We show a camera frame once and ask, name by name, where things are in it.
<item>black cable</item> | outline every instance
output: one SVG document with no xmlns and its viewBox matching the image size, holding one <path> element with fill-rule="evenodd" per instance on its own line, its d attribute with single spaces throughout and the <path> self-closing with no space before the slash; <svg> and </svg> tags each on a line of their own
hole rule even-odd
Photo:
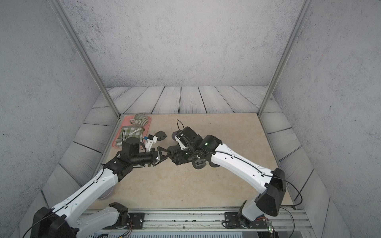
<svg viewBox="0 0 381 238">
<path fill-rule="evenodd" d="M 272 231 L 274 232 L 274 238 L 279 238 L 279 233 L 277 236 L 277 231 L 274 229 L 274 227 L 272 227 Z"/>
<path fill-rule="evenodd" d="M 241 226 L 241 224 L 239 224 L 239 225 L 225 226 L 224 223 L 226 223 L 226 221 L 222 221 L 222 222 L 221 222 L 221 225 L 222 225 L 223 227 L 225 227 L 226 229 L 230 229 L 230 228 L 232 228 L 232 227 L 240 227 L 240 226 Z"/>
<path fill-rule="evenodd" d="M 147 148 L 145 147 L 145 145 L 142 142 L 140 142 L 140 141 L 139 141 L 139 145 L 141 145 L 143 147 L 144 152 L 146 153 L 147 152 Z"/>
<path fill-rule="evenodd" d="M 128 236 L 132 233 L 132 219 L 130 219 L 129 224 L 130 224 L 130 228 L 129 228 L 125 233 L 123 233 L 121 236 L 118 236 L 118 238 L 119 238 L 119 237 L 124 238 L 124 236 L 127 236 L 127 233 L 128 233 L 128 232 L 130 232 L 130 233 L 128 234 Z"/>
<path fill-rule="evenodd" d="M 100 177 L 102 177 L 102 174 L 104 172 L 104 169 L 102 170 L 102 173 L 101 175 L 96 179 L 96 181 L 98 181 L 98 179 L 100 179 Z M 56 214 L 59 210 L 63 209 L 64 207 L 66 207 L 68 204 L 70 204 L 72 201 L 74 201 L 74 199 L 76 199 L 79 195 L 81 195 L 81 193 L 83 193 L 86 189 L 88 189 L 91 185 L 93 185 L 95 182 L 92 182 L 89 186 L 87 186 L 82 192 L 80 192 L 77 196 L 75 196 L 75 198 L 73 198 L 70 202 L 66 203 L 65 206 L 61 207 L 60 209 L 56 210 L 55 212 L 53 212 L 52 214 L 48 215 L 47 217 L 44 217 L 43 219 L 39 220 L 38 222 L 36 222 L 35 224 L 33 224 L 25 233 L 24 235 L 22 236 L 22 238 L 25 237 L 26 233 L 28 233 L 28 231 L 30 229 L 32 229 L 32 227 L 34 227 L 36 224 L 40 223 L 42 220 Z"/>
<path fill-rule="evenodd" d="M 283 180 L 283 181 L 289 183 L 291 186 L 293 186 L 293 187 L 295 188 L 295 190 L 296 190 L 296 191 L 298 192 L 298 194 L 300 195 L 300 202 L 299 202 L 298 204 L 295 204 L 295 205 L 283 205 L 283 206 L 297 206 L 297 205 L 302 204 L 302 202 L 303 202 L 303 197 L 302 197 L 301 193 L 299 192 L 299 190 L 298 190 L 298 189 L 297 189 L 291 182 L 289 182 L 289 181 L 287 181 L 287 180 L 285 180 L 285 179 L 280 178 L 280 177 L 277 176 L 276 174 L 274 174 L 276 177 L 271 176 L 271 175 L 263 174 L 262 171 L 260 171 L 257 167 L 255 167 L 254 165 L 250 164 L 249 162 L 247 162 L 247 161 L 245 161 L 245 160 L 243 160 L 243 159 L 241 159 L 241 158 L 239 158 L 239 157 L 236 157 L 236 156 L 234 156 L 234 155 L 231 155 L 231 154 L 229 154 L 229 153 L 226 153 L 226 152 L 222 152 L 222 151 L 212 151 L 212 152 L 207 152 L 207 153 L 205 153 L 204 155 L 212 154 L 212 153 L 223 153 L 223 154 L 229 155 L 229 156 L 234 157 L 234 158 L 236 158 L 236 159 L 239 159 L 240 161 L 245 162 L 246 164 L 248 164 L 248 165 L 250 165 L 251 167 L 255 168 L 255 169 L 258 170 L 258 172 L 260 172 L 261 175 L 263 175 L 263 176 L 271 177 L 271 178 L 276 178 L 276 179 L 280 179 L 280 180 Z"/>
<path fill-rule="evenodd" d="M 182 125 L 182 129 L 185 129 L 184 124 L 183 124 L 179 119 L 176 119 L 176 124 L 177 124 L 177 128 L 179 129 L 179 131 L 181 131 L 181 130 L 180 130 L 180 127 L 179 127 L 179 122 L 180 122 L 181 125 Z"/>
<path fill-rule="evenodd" d="M 142 144 L 144 144 L 144 137 L 142 137 Z M 140 146 L 139 146 L 140 147 Z M 139 149 L 140 150 L 144 150 L 145 146 L 143 146 L 143 148 Z"/>
<path fill-rule="evenodd" d="M 291 218 L 292 218 L 292 222 L 293 222 L 293 224 L 294 224 L 294 228 L 292 229 L 292 233 L 291 233 L 291 235 L 288 237 L 288 238 L 291 238 L 292 234 L 293 234 L 294 231 L 295 231 L 295 220 L 294 220 L 294 217 L 292 216 L 291 212 L 289 212 L 287 209 L 285 209 L 285 208 L 283 208 L 283 207 L 280 207 L 280 208 L 282 208 L 283 210 L 287 211 L 287 212 L 290 214 Z"/>
<path fill-rule="evenodd" d="M 127 140 L 126 138 L 126 131 L 123 129 L 123 132 L 122 132 L 122 142 L 123 142 L 123 134 L 124 134 L 124 140 Z"/>
</svg>

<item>green checkered cloth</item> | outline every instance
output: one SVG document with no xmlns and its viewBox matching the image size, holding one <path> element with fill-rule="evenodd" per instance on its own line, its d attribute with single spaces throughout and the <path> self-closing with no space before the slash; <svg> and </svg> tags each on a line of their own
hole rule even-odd
<svg viewBox="0 0 381 238">
<path fill-rule="evenodd" d="M 125 138 L 129 137 L 136 137 L 139 138 L 140 141 L 143 140 L 143 127 L 139 126 L 123 126 L 120 130 L 120 134 L 116 141 L 117 147 L 122 147 L 122 142 L 125 140 Z"/>
</svg>

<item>pink tray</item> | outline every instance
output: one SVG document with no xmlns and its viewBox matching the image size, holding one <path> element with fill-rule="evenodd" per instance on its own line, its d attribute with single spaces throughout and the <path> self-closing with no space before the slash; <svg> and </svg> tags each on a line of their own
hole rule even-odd
<svg viewBox="0 0 381 238">
<path fill-rule="evenodd" d="M 122 130 L 122 127 L 123 126 L 133 126 L 133 124 L 130 123 L 130 120 L 133 119 L 134 116 L 125 116 L 123 121 L 122 121 L 122 125 L 120 126 L 119 130 L 118 130 L 118 133 L 116 134 L 115 138 L 114 138 L 114 141 L 112 142 L 112 147 L 114 148 L 121 148 L 121 147 L 118 147 L 116 144 L 116 139 L 118 139 L 119 137 L 119 134 L 120 134 L 120 131 Z M 151 124 L 151 120 L 152 118 L 148 117 L 148 123 L 143 127 L 144 128 L 144 131 L 143 131 L 143 137 L 147 135 L 148 133 L 148 128 L 149 128 L 149 125 Z"/>
</svg>

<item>black object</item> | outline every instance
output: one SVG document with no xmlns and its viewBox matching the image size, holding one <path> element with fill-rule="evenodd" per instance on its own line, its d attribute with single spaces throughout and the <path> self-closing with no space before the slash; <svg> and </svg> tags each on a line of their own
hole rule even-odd
<svg viewBox="0 0 381 238">
<path fill-rule="evenodd" d="M 279 238 L 278 232 L 274 231 L 274 234 L 270 232 L 257 232 L 258 238 Z"/>
<path fill-rule="evenodd" d="M 128 208 L 126 208 L 125 206 L 123 206 L 122 204 L 117 203 L 117 202 L 109 204 L 109 207 L 113 207 L 116 210 L 118 210 L 118 212 L 119 212 L 118 220 L 113 226 L 124 227 L 128 223 L 128 220 L 129 220 Z"/>
<path fill-rule="evenodd" d="M 235 229 L 235 228 L 240 228 L 241 223 L 240 223 L 240 218 L 238 217 L 237 212 L 225 212 L 225 226 L 228 229 Z M 247 227 L 249 229 L 267 229 L 267 224 L 266 221 L 263 221 L 262 219 L 259 221 L 252 221 L 250 223 L 250 226 Z"/>
<path fill-rule="evenodd" d="M 133 230 L 141 230 L 143 228 L 143 222 L 144 222 L 144 215 L 145 213 L 144 212 L 129 212 L 128 214 L 126 213 L 125 217 L 126 217 L 126 222 L 122 223 L 122 224 L 118 224 L 118 222 L 116 222 L 115 224 L 109 226 L 109 227 L 105 227 L 104 229 L 105 230 L 115 230 L 115 229 L 120 229 L 121 227 L 124 227 L 129 220 L 132 221 L 132 229 Z"/>
<path fill-rule="evenodd" d="M 153 139 L 154 139 L 154 136 L 151 135 L 151 134 L 149 134 L 149 135 L 147 136 L 147 139 L 149 139 L 149 140 L 153 140 Z"/>
<path fill-rule="evenodd" d="M 164 140 L 167 137 L 167 135 L 165 134 L 164 131 L 158 131 L 158 132 L 156 132 L 155 136 L 157 137 L 158 141 L 162 141 L 162 140 Z"/>
<path fill-rule="evenodd" d="M 109 237 L 109 234 L 108 234 L 108 233 L 107 233 L 107 234 L 101 234 L 101 235 L 97 236 L 96 238 L 101 238 L 101 237 L 106 237 L 106 238 L 108 238 L 108 237 Z"/>
<path fill-rule="evenodd" d="M 54 214 L 52 209 L 41 208 L 34 214 L 33 224 L 37 224 L 32 228 L 30 238 L 75 238 L 79 229 L 71 228 L 65 218 L 65 215 L 59 217 Z"/>
<path fill-rule="evenodd" d="M 176 165 L 192 162 L 192 165 L 196 169 L 202 169 L 205 167 L 208 161 L 212 167 L 219 167 L 211 161 L 211 152 L 222 144 L 222 141 L 218 138 L 207 135 L 203 139 L 200 135 L 197 135 L 190 127 L 185 127 L 181 131 L 175 131 L 172 133 L 173 140 L 177 137 L 181 144 L 185 147 L 181 148 L 180 143 L 176 146 L 170 146 L 170 158 Z"/>
<path fill-rule="evenodd" d="M 144 222 L 144 212 L 132 212 L 129 213 L 130 218 L 132 220 L 132 229 L 133 230 L 141 230 L 143 228 Z"/>
<path fill-rule="evenodd" d="M 293 223 L 293 225 L 294 225 L 294 228 L 292 228 L 291 235 L 288 237 L 288 238 L 291 238 L 292 234 L 293 234 L 294 231 L 295 231 L 295 220 L 294 220 L 294 217 L 292 216 L 292 214 L 291 214 L 291 212 L 290 212 L 289 210 L 287 210 L 287 209 L 285 209 L 285 208 L 283 208 L 283 207 L 281 207 L 281 208 L 282 208 L 283 210 L 285 210 L 286 212 L 288 212 L 288 213 L 290 214 L 291 218 L 292 218 L 292 223 Z"/>
<path fill-rule="evenodd" d="M 119 182 L 132 171 L 133 168 L 141 168 L 145 165 L 150 166 L 156 162 L 156 158 L 161 155 L 161 152 L 151 151 L 139 152 L 139 147 L 145 146 L 136 137 L 129 137 L 122 142 L 122 150 L 118 151 L 115 157 L 103 165 L 104 169 L 110 169 L 113 174 L 118 176 Z"/>
<path fill-rule="evenodd" d="M 248 220 L 245 216 L 242 215 L 242 209 L 243 207 L 245 206 L 245 203 L 247 201 L 244 201 L 243 204 L 241 205 L 240 209 L 238 210 L 238 213 L 237 213 L 237 218 L 238 218 L 238 221 L 241 225 L 243 225 L 244 227 L 246 228 L 251 228 L 251 229 L 266 229 L 268 228 L 267 226 L 267 223 L 266 223 L 266 220 L 258 220 L 258 221 L 250 221 Z"/>
<path fill-rule="evenodd" d="M 286 182 L 281 180 L 285 179 L 285 173 L 279 168 L 276 168 L 271 173 L 273 177 L 270 183 L 264 185 L 266 190 L 255 198 L 255 204 L 264 213 L 276 217 L 286 192 Z"/>
</svg>

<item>striped mug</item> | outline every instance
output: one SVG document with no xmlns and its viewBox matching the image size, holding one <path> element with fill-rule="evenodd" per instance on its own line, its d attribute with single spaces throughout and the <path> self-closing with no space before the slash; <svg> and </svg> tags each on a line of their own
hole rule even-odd
<svg viewBox="0 0 381 238">
<path fill-rule="evenodd" d="M 145 126 L 148 123 L 148 117 L 144 113 L 138 113 L 130 120 L 132 125 Z"/>
</svg>

